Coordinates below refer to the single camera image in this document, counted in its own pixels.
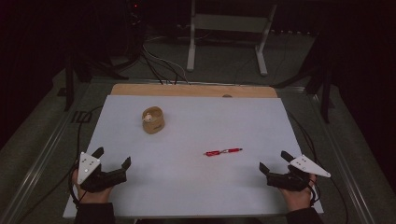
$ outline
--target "dark background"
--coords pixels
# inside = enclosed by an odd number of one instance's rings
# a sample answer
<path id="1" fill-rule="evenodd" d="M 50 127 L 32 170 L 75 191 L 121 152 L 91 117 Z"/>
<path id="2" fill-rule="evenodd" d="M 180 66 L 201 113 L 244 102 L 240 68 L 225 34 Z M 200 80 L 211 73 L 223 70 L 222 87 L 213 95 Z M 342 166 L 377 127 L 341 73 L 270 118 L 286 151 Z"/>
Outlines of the dark background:
<path id="1" fill-rule="evenodd" d="M 190 22 L 189 1 L 136 2 L 142 6 L 142 21 L 165 35 L 174 35 L 177 25 Z M 220 5 L 218 1 L 202 0 L 197 9 L 235 15 L 260 13 L 253 10 L 259 7 L 250 7 L 255 1 L 244 1 L 240 7 L 228 7 L 225 2 Z M 78 35 L 76 27 L 94 19 L 91 1 L 7 0 L 0 3 L 0 10 L 2 147 L 51 89 L 51 79 L 64 69 L 67 43 L 71 36 Z M 289 1 L 278 6 L 272 28 L 276 32 L 319 34 L 302 71 L 318 64 L 329 67 L 332 84 L 338 86 L 396 191 L 395 15 L 393 4 L 380 1 Z M 91 44 L 89 36 L 96 32 L 93 25 L 78 37 L 80 44 Z M 94 46 L 101 46 L 104 40 L 96 39 Z"/>

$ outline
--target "cable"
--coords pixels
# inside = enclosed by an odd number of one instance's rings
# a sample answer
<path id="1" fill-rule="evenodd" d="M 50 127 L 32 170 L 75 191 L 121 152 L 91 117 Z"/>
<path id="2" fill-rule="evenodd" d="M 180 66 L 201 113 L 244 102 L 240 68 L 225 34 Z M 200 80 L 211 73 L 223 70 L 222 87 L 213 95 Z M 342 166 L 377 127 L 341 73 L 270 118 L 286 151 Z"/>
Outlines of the cable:
<path id="1" fill-rule="evenodd" d="M 155 58 L 155 59 L 160 60 L 160 61 L 163 61 L 163 62 L 171 63 L 171 64 L 173 64 L 173 65 L 179 67 L 179 68 L 181 69 L 181 71 L 183 72 L 183 76 L 184 76 L 185 81 L 187 82 L 187 84 L 190 85 L 190 82 L 187 80 L 186 72 L 184 71 L 183 67 L 181 67 L 181 66 L 178 65 L 177 63 L 172 63 L 172 62 L 167 61 L 167 60 L 165 60 L 165 59 L 162 59 L 162 58 L 159 58 L 159 57 L 154 56 L 153 54 L 151 54 L 150 52 L 148 52 L 148 51 L 146 50 L 146 47 L 145 47 L 144 45 L 143 45 L 143 50 L 144 50 L 149 56 L 151 56 L 152 58 Z"/>
<path id="2" fill-rule="evenodd" d="M 163 67 L 163 68 L 165 68 L 165 69 L 170 70 L 171 72 L 173 72 L 173 73 L 176 75 L 176 76 L 175 76 L 175 85 L 177 84 L 177 78 L 178 78 L 178 77 L 181 77 L 182 79 L 184 79 L 184 81 L 187 82 L 187 80 L 186 80 L 184 77 L 182 77 L 182 76 L 175 70 L 175 68 L 172 67 L 169 63 L 164 62 L 164 63 L 167 65 L 167 66 L 165 66 L 165 65 L 163 65 L 163 64 L 161 64 L 161 63 L 157 63 L 157 62 L 155 62 L 155 61 L 153 61 L 153 60 L 151 60 L 151 59 L 149 59 L 149 58 L 148 58 L 148 60 L 151 61 L 151 62 L 153 62 L 153 63 L 158 64 L 159 66 L 161 66 L 161 67 Z"/>
<path id="3" fill-rule="evenodd" d="M 316 154 L 316 150 L 315 150 L 315 145 L 312 141 L 311 136 L 308 134 L 308 132 L 306 131 L 306 129 L 303 127 L 303 125 L 301 125 L 301 123 L 293 116 L 293 114 L 291 114 L 291 112 L 289 112 L 289 110 L 286 110 L 288 116 L 290 118 L 292 118 L 296 124 L 299 126 L 300 130 L 302 131 L 303 135 L 304 135 L 304 139 L 306 141 L 306 143 L 308 144 L 309 149 L 311 150 L 311 152 L 314 154 L 314 162 L 317 163 L 318 165 L 320 165 L 323 169 L 324 166 L 321 164 L 321 162 L 318 160 L 317 154 Z M 338 186 L 336 185 L 335 181 L 332 179 L 332 177 L 330 177 L 330 180 L 332 181 L 332 184 L 335 186 L 335 188 L 338 191 L 338 194 L 340 195 L 341 201 L 344 205 L 345 211 L 346 211 L 346 224 L 349 222 L 349 213 L 347 210 L 347 202 L 341 192 L 341 190 L 338 188 Z"/>
<path id="4" fill-rule="evenodd" d="M 88 117 L 88 115 L 91 115 L 91 114 L 92 114 L 92 112 L 93 112 L 94 110 L 96 110 L 96 109 L 98 109 L 98 108 L 101 108 L 101 107 L 103 107 L 103 106 L 102 106 L 102 105 L 101 105 L 101 106 L 97 106 L 97 107 L 95 107 L 94 109 L 90 110 L 87 114 L 84 115 L 84 117 L 82 118 L 82 120 L 85 120 L 85 119 Z M 51 193 L 52 193 L 53 191 L 55 191 L 59 186 L 61 186 L 61 184 L 66 180 L 66 178 L 67 178 L 68 176 L 70 176 L 70 173 L 73 173 L 74 170 L 76 169 L 76 162 L 78 161 L 78 156 L 79 156 L 79 142 L 80 142 L 80 132 L 81 132 L 81 126 L 82 126 L 82 124 L 83 124 L 83 122 L 81 122 L 81 123 L 78 125 L 77 147 L 76 147 L 77 150 L 76 150 L 76 157 L 75 157 L 75 161 L 73 162 L 73 165 L 69 168 L 69 170 L 67 171 L 67 173 L 58 181 L 58 183 L 57 183 L 54 187 L 52 187 L 52 188 L 49 190 L 49 192 L 47 192 L 43 197 L 41 197 L 40 200 L 38 200 L 30 209 L 28 209 L 28 210 L 26 211 L 26 213 L 25 213 L 23 216 L 21 216 L 21 218 L 17 221 L 17 224 L 22 223 L 32 212 L 34 212 L 35 209 L 36 209 L 42 202 L 44 202 L 44 201 L 51 195 Z"/>

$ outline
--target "table leg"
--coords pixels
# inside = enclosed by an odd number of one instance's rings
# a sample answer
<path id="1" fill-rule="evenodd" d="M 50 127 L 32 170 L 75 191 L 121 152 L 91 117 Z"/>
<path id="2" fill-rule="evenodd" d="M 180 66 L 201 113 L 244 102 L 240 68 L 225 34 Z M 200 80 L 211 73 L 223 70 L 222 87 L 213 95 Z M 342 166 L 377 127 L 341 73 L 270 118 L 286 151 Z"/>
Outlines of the table leg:
<path id="1" fill-rule="evenodd" d="M 262 50 L 264 49 L 265 42 L 267 41 L 268 34 L 270 33 L 271 24 L 275 15 L 276 5 L 273 5 L 271 8 L 271 12 L 267 18 L 268 22 L 265 25 L 264 30 L 262 31 L 262 42 L 260 45 L 256 46 L 256 56 L 257 63 L 259 64 L 260 75 L 266 77 L 268 76 L 267 67 L 265 65 L 264 56 L 262 55 Z"/>
<path id="2" fill-rule="evenodd" d="M 191 0 L 191 30 L 190 30 L 189 58 L 187 59 L 187 71 L 194 70 L 195 62 L 195 0 Z"/>

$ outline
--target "white triangle marker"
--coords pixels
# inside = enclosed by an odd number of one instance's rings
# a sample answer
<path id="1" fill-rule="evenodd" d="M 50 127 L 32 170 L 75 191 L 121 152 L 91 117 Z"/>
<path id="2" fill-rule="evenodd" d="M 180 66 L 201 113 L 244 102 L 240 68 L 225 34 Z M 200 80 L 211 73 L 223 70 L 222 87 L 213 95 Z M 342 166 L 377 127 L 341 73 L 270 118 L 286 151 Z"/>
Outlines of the white triangle marker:
<path id="1" fill-rule="evenodd" d="M 302 155 L 300 157 L 297 157 L 296 159 L 292 160 L 290 162 L 292 166 L 295 168 L 309 173 L 309 174 L 314 174 L 314 175 L 321 175 L 325 177 L 330 177 L 330 173 L 327 171 L 323 170 L 320 166 L 318 166 L 316 163 L 313 161 L 309 160 L 305 155 Z"/>
<path id="2" fill-rule="evenodd" d="M 82 182 L 84 182 L 99 165 L 99 159 L 88 155 L 87 153 L 81 152 L 81 155 L 79 156 L 77 183 L 82 184 Z"/>

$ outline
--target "hand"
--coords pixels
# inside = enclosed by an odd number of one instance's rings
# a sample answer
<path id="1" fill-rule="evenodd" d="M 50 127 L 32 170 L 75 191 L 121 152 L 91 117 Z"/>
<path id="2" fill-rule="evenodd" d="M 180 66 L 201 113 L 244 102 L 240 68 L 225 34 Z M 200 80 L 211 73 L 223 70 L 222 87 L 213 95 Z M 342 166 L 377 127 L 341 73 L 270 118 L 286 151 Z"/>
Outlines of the hand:
<path id="1" fill-rule="evenodd" d="M 108 188 L 100 192 L 89 193 L 88 191 L 82 189 L 77 183 L 78 179 L 78 170 L 73 172 L 73 184 L 76 185 L 78 190 L 78 198 L 80 199 L 80 203 L 108 203 L 108 197 L 110 196 L 110 192 L 113 189 Z"/>
<path id="2" fill-rule="evenodd" d="M 309 178 L 312 180 L 309 181 L 309 186 L 312 188 L 314 183 L 317 181 L 317 177 L 310 174 Z M 309 188 L 305 188 L 302 191 L 289 191 L 286 189 L 279 190 L 282 192 L 290 212 L 303 208 L 309 208 L 311 206 L 311 190 Z"/>

